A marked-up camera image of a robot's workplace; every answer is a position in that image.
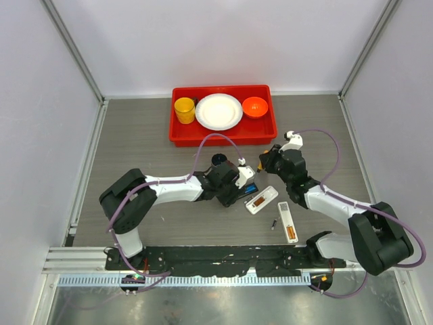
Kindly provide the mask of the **orange handled screwdriver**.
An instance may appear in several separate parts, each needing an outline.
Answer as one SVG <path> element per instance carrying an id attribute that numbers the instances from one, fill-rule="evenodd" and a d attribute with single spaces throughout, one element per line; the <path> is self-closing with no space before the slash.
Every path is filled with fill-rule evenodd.
<path id="1" fill-rule="evenodd" d="M 262 170 L 263 170 L 263 166 L 262 166 L 262 163 L 260 162 L 256 168 L 256 176 L 255 177 L 258 177 Z"/>

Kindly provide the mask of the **black remote blue batteries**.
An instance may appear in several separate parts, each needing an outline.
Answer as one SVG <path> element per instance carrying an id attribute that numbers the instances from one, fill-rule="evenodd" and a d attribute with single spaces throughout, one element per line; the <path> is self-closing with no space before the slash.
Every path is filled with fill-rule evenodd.
<path id="1" fill-rule="evenodd" d="M 244 188 L 244 191 L 241 194 L 239 194 L 237 199 L 249 197 L 252 194 L 257 193 L 257 192 L 258 192 L 257 185 L 255 183 L 250 183 Z"/>

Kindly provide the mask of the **white remote control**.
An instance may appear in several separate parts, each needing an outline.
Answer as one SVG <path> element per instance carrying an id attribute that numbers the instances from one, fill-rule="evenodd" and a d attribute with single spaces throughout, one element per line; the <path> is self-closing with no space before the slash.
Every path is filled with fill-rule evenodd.
<path id="1" fill-rule="evenodd" d="M 273 186 L 268 186 L 246 203 L 246 209 L 249 213 L 255 215 L 277 198 L 278 195 L 278 191 Z"/>

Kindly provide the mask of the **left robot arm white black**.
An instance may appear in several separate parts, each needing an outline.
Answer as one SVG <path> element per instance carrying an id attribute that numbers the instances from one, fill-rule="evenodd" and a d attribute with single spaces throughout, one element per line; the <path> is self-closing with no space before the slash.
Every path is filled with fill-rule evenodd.
<path id="1" fill-rule="evenodd" d="M 152 177 L 140 169 L 126 172 L 99 197 L 102 210 L 110 220 L 109 230 L 114 235 L 121 263 L 130 270 L 143 265 L 144 245 L 138 225 L 152 207 L 213 198 L 230 207 L 244 194 L 254 176 L 252 167 L 236 166 L 228 160 L 206 171 L 178 177 Z"/>

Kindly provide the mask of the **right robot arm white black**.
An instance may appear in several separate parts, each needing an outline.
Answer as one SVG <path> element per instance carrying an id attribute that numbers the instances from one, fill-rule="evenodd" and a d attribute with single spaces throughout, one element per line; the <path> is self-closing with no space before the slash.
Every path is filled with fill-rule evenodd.
<path id="1" fill-rule="evenodd" d="M 310 238 L 305 251 L 309 265 L 321 267 L 337 258 L 359 263 L 377 276 L 413 255 L 413 245 L 389 204 L 355 202 L 330 190 L 308 174 L 300 150 L 274 145 L 259 161 L 260 171 L 282 180 L 293 203 L 330 217 L 350 232 L 340 236 L 325 231 Z"/>

